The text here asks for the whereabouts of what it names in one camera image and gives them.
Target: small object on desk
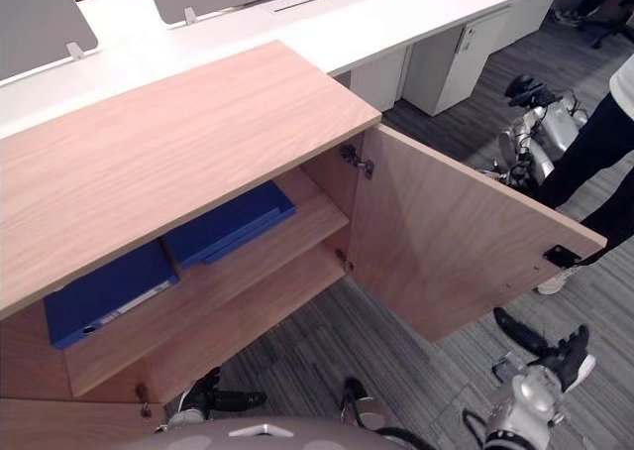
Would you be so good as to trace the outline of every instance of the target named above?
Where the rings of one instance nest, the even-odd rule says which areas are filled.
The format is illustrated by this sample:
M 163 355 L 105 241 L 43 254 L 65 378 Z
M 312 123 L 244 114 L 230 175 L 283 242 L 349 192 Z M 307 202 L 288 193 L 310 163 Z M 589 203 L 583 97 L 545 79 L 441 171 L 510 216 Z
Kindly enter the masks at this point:
M 177 281 L 153 240 L 45 297 L 51 344 L 67 348 Z
M 176 261 L 185 269 L 211 264 L 295 212 L 295 206 L 275 185 L 266 182 L 163 236 Z

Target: cabinet top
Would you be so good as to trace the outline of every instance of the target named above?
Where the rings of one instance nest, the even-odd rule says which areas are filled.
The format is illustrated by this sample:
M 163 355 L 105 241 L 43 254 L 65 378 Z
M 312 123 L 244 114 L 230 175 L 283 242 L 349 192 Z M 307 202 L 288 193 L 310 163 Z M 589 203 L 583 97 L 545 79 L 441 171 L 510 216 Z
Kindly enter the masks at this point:
M 2 140 L 0 318 L 379 121 L 275 42 Z

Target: wooden shelf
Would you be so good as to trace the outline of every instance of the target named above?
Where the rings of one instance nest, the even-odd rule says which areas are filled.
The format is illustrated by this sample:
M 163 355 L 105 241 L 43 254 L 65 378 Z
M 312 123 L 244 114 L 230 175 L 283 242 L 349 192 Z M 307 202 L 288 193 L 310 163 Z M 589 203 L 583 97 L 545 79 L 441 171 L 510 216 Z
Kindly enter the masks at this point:
M 138 403 L 90 403 L 0 399 L 4 449 L 53 450 L 101 448 L 150 436 L 162 423 L 160 405 L 141 418 Z
M 147 356 L 158 400 L 172 400 L 344 274 L 335 254 L 319 244 L 192 322 Z
M 218 262 L 185 271 L 179 284 L 64 351 L 73 395 L 87 393 L 348 224 L 301 169 L 275 182 L 294 202 L 293 216 Z

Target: white shirt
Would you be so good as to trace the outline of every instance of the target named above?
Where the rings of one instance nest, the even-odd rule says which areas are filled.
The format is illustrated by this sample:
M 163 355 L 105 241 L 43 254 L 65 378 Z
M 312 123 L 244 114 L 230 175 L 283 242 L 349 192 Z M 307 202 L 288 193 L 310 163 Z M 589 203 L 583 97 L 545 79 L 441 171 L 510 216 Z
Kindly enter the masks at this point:
M 610 93 L 618 106 L 634 120 L 634 56 L 631 56 L 610 78 Z

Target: white desk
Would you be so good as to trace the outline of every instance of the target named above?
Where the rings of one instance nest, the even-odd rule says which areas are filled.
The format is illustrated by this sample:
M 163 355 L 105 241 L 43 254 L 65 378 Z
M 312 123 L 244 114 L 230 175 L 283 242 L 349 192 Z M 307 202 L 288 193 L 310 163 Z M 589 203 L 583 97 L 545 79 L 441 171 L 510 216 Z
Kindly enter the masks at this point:
M 181 28 L 163 24 L 152 0 L 82 1 L 100 47 L 0 86 L 0 138 L 271 40 L 336 75 L 514 1 L 319 0 L 281 13 L 262 4 Z

